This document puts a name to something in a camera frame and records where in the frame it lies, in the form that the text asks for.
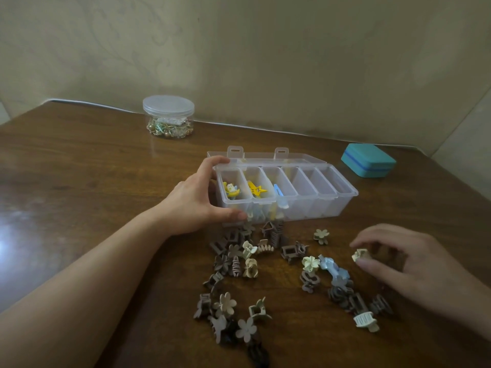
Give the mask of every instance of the wall texture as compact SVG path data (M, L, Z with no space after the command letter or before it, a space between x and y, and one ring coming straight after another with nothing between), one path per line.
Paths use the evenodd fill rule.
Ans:
M491 200L491 90L433 159Z
M199 117L432 153L491 84L491 0L0 0L0 98Z

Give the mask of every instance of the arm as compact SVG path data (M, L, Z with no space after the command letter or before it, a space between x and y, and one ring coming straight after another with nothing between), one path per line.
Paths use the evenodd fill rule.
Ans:
M247 218L210 204L212 167L227 162L205 159L160 204L0 314L0 366L94 366L163 241Z
M453 319L491 341L491 289L470 274L432 236L380 224L364 229L350 244L387 245L405 253L402 272L374 259L356 264L404 297Z

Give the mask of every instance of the hand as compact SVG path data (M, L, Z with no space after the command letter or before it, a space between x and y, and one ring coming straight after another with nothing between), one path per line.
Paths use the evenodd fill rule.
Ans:
M376 243L407 255L402 272L364 258L356 261L360 268L426 309L491 337L491 318L489 311L485 311L491 309L490 289L463 268L434 237L380 224L361 231L350 247ZM478 330L480 327L476 324L482 327L486 320L487 330Z
M215 188L210 179L217 178L213 167L229 162L230 159L224 156L206 158L196 173L179 182L168 197L151 209L166 228L167 235L190 233L210 223L247 219L247 214L241 210L210 204L208 191L210 187Z

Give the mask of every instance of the jar lid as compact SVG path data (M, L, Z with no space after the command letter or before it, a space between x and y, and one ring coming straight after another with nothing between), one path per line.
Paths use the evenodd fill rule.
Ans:
M143 109L158 117L190 116L194 113L194 103L176 96L151 96L143 100Z

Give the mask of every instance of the teal box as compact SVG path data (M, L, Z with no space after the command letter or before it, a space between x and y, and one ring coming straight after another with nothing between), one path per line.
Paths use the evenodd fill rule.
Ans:
M396 164L396 160L380 148L367 143L350 143L341 160L364 178L385 177Z

